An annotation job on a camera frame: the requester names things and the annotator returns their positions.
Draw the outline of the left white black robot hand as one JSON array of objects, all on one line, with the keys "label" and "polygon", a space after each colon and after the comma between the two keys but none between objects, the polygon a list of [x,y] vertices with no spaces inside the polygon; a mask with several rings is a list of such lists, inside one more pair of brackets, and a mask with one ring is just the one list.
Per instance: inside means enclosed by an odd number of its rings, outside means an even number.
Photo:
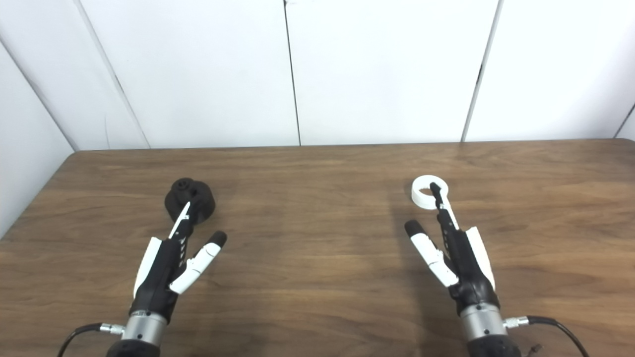
[{"label": "left white black robot hand", "polygon": [[227,235],[216,231],[193,257],[187,258],[196,213],[188,201],[168,237],[150,239],[137,271],[130,316],[156,315],[170,323],[179,296],[198,280],[224,247]]}]

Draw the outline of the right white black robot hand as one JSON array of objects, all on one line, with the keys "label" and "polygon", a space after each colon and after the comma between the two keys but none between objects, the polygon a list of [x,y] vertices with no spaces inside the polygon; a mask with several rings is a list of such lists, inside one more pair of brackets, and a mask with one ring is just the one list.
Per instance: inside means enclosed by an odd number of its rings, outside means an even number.
[{"label": "right white black robot hand", "polygon": [[464,231],[459,227],[447,198],[448,192],[447,184],[434,176],[417,178],[411,190],[415,205],[437,210],[444,251],[436,246],[418,221],[406,222],[404,229],[427,267],[449,291],[458,313],[481,303],[500,308],[489,257],[478,229],[473,227]]}]

